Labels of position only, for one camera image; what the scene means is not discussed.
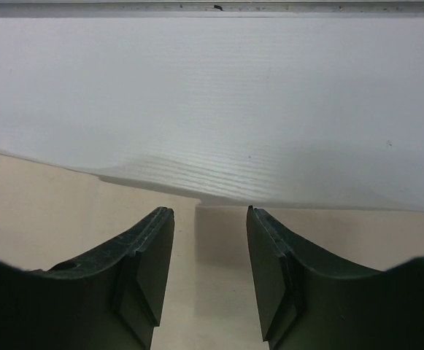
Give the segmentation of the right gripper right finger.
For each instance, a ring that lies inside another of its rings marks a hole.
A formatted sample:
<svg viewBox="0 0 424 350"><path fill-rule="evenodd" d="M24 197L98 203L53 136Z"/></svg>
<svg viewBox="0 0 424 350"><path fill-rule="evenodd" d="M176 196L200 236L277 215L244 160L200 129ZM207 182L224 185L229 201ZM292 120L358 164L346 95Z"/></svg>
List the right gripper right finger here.
<svg viewBox="0 0 424 350"><path fill-rule="evenodd" d="M247 210L263 340L271 349L424 349L424 257L378 271Z"/></svg>

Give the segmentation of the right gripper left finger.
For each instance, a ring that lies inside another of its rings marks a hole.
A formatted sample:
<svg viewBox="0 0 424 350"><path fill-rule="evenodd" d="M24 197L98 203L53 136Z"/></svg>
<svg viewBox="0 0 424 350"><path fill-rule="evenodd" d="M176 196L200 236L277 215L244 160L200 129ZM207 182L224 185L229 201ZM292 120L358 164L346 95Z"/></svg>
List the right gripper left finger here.
<svg viewBox="0 0 424 350"><path fill-rule="evenodd" d="M0 349L149 349L173 237L174 212L159 207L47 271L0 261Z"/></svg>

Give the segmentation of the beige surgical wrap cloth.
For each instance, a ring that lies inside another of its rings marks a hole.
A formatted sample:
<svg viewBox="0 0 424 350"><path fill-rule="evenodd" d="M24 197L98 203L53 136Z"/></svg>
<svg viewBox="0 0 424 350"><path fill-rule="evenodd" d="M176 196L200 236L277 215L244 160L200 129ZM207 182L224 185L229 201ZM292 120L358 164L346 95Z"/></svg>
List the beige surgical wrap cloth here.
<svg viewBox="0 0 424 350"><path fill-rule="evenodd" d="M48 269L173 209L174 244L154 349L263 349L245 229L246 208L127 187L0 155L0 260ZM424 213L270 209L295 233L384 270L424 256Z"/></svg>

